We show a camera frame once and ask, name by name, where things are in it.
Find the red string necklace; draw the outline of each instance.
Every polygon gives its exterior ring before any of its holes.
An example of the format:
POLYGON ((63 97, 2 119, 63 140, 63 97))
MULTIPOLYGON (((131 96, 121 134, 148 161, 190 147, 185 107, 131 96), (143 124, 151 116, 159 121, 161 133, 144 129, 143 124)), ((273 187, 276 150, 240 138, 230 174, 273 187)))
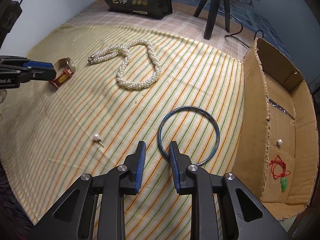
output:
POLYGON ((274 160, 274 161, 271 161, 271 163, 270 163, 269 165, 272 165, 271 173, 272 173, 272 176, 273 176, 274 179, 282 178, 282 177, 285 177, 285 176, 288 176, 288 175, 291 174, 290 171, 287 171, 287 170, 286 170, 286 166, 287 166, 287 165, 284 163, 284 161, 280 158, 279 155, 277 155, 277 157, 275 158, 275 160, 274 160), (275 174, 275 167, 276 167, 277 165, 280 165, 280 166, 282 166, 282 168, 283 168, 282 173, 281 173, 281 174, 278 174, 278 175, 275 174))

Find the metal screw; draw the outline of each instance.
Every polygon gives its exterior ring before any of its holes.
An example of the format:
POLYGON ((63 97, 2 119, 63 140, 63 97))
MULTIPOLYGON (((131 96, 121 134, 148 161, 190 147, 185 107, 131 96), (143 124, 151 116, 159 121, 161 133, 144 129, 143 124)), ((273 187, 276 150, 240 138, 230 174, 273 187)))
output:
POLYGON ((82 175, 81 175, 81 179, 82 179, 82 180, 88 180, 88 179, 90 179, 90 174, 88 174, 88 173, 82 174, 82 175))
POLYGON ((227 178, 228 180, 234 180, 234 179, 235 179, 235 176, 234 176, 234 174, 232 174, 232 173, 227 173, 225 176, 226 176, 226 178, 227 178))
POLYGON ((194 165, 194 164, 191 164, 191 165, 188 166, 188 169, 191 170, 191 171, 196 171, 198 169, 198 166, 194 165))
POLYGON ((125 166, 125 165, 120 165, 120 166, 118 166, 118 171, 126 171, 127 170, 127 166, 125 166))

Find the yellow striped fabric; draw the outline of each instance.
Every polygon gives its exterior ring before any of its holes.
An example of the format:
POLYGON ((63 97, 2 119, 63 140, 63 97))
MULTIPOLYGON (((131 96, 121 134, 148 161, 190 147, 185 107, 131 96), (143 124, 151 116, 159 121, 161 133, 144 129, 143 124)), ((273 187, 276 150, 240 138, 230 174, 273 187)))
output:
MULTIPOLYGON (((145 46, 130 49, 124 78, 142 81, 154 68, 145 46)), ((75 27, 64 24, 35 46, 28 58, 56 62, 71 57, 77 71, 55 91, 33 81, 9 90, 1 110, 1 161, 17 199, 37 221, 83 173, 93 176, 122 164, 139 140, 147 144, 140 193, 125 198, 127 239, 186 239, 191 197, 174 190, 169 163, 156 133, 163 117, 179 106, 209 111, 220 127, 220 146, 204 166, 230 171, 239 140, 244 99, 242 62, 204 43, 155 30, 120 25, 75 27), (162 73, 151 87, 119 87, 116 72, 123 57, 87 66, 87 57, 110 45, 150 40, 162 73), (92 141, 99 133, 104 148, 92 141)), ((206 158, 215 131, 202 116, 179 113, 163 129, 163 145, 176 140, 194 163, 206 158)), ((97 219, 94 234, 97 232, 97 219)))

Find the green pendant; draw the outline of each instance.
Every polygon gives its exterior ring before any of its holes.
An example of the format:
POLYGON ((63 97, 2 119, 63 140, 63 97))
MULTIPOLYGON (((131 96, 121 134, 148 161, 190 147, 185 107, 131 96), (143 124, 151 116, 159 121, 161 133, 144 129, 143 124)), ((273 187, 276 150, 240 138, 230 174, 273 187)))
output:
POLYGON ((282 190, 282 192, 284 192, 285 189, 287 188, 287 185, 288 185, 287 178, 286 177, 281 177, 280 183, 281 183, 281 190, 282 190))

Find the cardboard box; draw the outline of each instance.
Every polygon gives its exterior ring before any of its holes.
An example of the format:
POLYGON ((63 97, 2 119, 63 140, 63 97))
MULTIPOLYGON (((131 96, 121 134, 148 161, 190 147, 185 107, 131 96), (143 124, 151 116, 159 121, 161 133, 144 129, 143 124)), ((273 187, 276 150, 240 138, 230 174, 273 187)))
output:
MULTIPOLYGON (((300 71, 261 38, 244 57, 244 76, 244 116, 232 172, 276 219, 289 219, 309 204, 318 171, 312 97, 300 71), (274 145, 279 139, 283 143, 274 145), (277 155, 291 172, 284 192, 270 171, 277 155)), ((278 165, 275 174, 282 170, 278 165)))

